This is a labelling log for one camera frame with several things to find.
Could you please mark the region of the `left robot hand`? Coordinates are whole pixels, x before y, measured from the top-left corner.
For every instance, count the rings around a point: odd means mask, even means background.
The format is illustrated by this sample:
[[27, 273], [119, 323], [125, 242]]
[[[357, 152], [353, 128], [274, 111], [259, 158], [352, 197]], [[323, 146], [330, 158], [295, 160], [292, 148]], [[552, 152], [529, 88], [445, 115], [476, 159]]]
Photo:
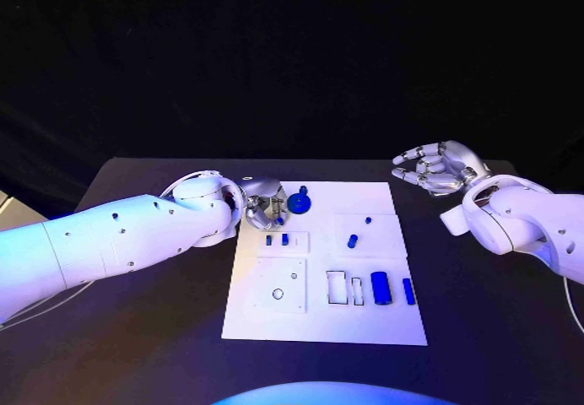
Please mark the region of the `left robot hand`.
[[236, 181], [245, 199], [245, 221], [258, 230], [274, 230], [287, 220], [287, 195], [280, 180], [243, 177]]

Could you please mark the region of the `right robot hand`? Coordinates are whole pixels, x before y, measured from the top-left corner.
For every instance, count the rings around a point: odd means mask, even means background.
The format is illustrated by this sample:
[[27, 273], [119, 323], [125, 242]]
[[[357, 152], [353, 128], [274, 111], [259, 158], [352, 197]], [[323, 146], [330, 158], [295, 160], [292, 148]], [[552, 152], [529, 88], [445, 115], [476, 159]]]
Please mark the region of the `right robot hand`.
[[392, 175], [432, 196], [467, 192], [493, 175], [471, 149], [453, 140], [406, 150], [392, 163]]

